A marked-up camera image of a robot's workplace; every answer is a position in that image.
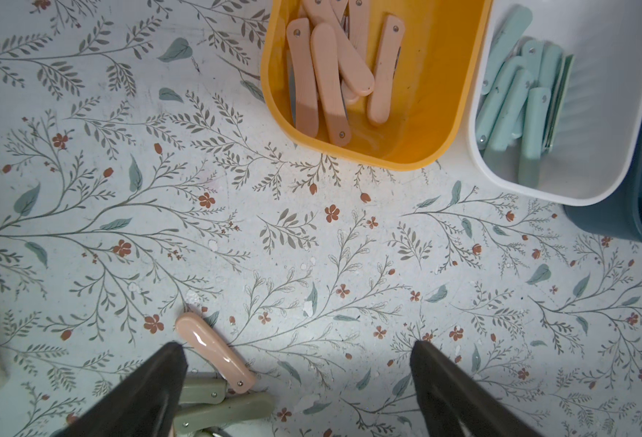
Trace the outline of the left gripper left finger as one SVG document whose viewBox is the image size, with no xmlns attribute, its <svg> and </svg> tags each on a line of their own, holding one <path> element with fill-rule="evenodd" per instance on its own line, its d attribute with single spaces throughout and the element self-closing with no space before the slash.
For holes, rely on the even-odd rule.
<svg viewBox="0 0 642 437">
<path fill-rule="evenodd" d="M 183 346 L 168 342 L 58 435 L 167 437 L 186 371 Z"/>
</svg>

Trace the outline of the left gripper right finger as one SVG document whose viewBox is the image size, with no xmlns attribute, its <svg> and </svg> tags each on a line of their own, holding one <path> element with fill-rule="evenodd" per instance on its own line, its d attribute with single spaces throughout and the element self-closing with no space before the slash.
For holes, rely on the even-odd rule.
<svg viewBox="0 0 642 437">
<path fill-rule="evenodd" d="M 430 436 L 537 436 L 430 342 L 418 340 L 410 371 Z"/>
</svg>

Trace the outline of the pink fruit knife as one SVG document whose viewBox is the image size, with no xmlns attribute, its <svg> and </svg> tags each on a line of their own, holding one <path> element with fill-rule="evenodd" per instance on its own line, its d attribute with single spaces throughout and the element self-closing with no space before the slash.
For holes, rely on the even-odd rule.
<svg viewBox="0 0 642 437">
<path fill-rule="evenodd" d="M 332 144 L 346 147 L 352 133 L 341 92 L 336 36 L 330 24 L 320 23 L 314 27 L 310 48 L 326 132 Z"/>
<path fill-rule="evenodd" d="M 405 24 L 399 17 L 386 16 L 375 60 L 375 87 L 367 101 L 368 121 L 376 127 L 389 119 L 395 69 L 405 31 Z"/>
<path fill-rule="evenodd" d="M 338 67 L 347 86 L 357 96 L 369 96 L 374 91 L 375 78 L 345 35 L 331 3 L 328 0 L 302 0 L 301 4 L 314 25 L 328 24 L 334 31 Z"/>
<path fill-rule="evenodd" d="M 319 114 L 310 34 L 310 22 L 305 17 L 292 20 L 286 28 L 293 122 L 299 132 L 315 138 L 319 131 Z"/>
<path fill-rule="evenodd" d="M 175 330 L 201 357 L 210 362 L 239 394 L 250 391 L 257 382 L 243 359 L 201 317 L 192 312 L 182 314 Z"/>
<path fill-rule="evenodd" d="M 349 0 L 349 41 L 366 61 L 368 54 L 368 34 L 371 2 L 369 0 Z"/>
</svg>

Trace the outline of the olive fruit knife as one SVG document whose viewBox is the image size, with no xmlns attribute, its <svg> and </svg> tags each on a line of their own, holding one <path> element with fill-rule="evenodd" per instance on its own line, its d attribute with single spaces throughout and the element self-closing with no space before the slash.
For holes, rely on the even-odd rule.
<svg viewBox="0 0 642 437">
<path fill-rule="evenodd" d="M 275 399 L 268 393 L 228 398 L 219 404 L 195 404 L 180 409 L 173 418 L 176 435 L 194 433 L 224 424 L 266 419 L 275 411 Z"/>
<path fill-rule="evenodd" d="M 219 404 L 226 393 L 227 382 L 223 379 L 188 377 L 184 380 L 179 404 Z"/>
</svg>

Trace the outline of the mint fruit knife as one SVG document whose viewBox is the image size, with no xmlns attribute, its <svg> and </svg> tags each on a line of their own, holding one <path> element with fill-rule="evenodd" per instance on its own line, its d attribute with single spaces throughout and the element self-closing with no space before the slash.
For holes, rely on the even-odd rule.
<svg viewBox="0 0 642 437">
<path fill-rule="evenodd" d="M 538 87 L 552 89 L 559 76 L 563 49 L 555 44 L 548 44 L 543 49 L 538 76 Z"/>
<path fill-rule="evenodd" d="M 560 62 L 560 67 L 557 72 L 556 81 L 552 89 L 552 105 L 548 111 L 547 123 L 544 131 L 543 138 L 543 155 L 550 152 L 556 137 L 556 129 L 558 127 L 560 113 L 563 109 L 563 102 L 566 97 L 570 77 L 572 74 L 572 65 L 574 64 L 575 56 L 568 55 Z"/>
<path fill-rule="evenodd" d="M 503 153 L 512 140 L 512 131 L 528 98 L 534 78 L 527 69 L 519 69 L 510 84 L 486 148 L 486 155 Z"/>
<path fill-rule="evenodd" d="M 534 38 L 525 40 L 521 45 L 521 56 L 525 60 L 527 70 L 532 75 L 534 84 L 537 84 L 539 80 L 544 46 L 544 41 Z"/>
<path fill-rule="evenodd" d="M 544 131 L 552 92 L 547 87 L 534 87 L 529 91 L 525 107 L 518 183 L 535 189 L 539 184 Z"/>
<path fill-rule="evenodd" d="M 525 30 L 532 23 L 532 11 L 523 5 L 516 5 L 492 38 L 492 46 L 482 80 L 481 94 L 488 95 L 501 66 L 516 46 Z"/>
<path fill-rule="evenodd" d="M 479 150 L 485 150 L 506 95 L 517 71 L 526 67 L 523 56 L 509 58 L 501 67 L 477 114 L 475 136 Z"/>
</svg>

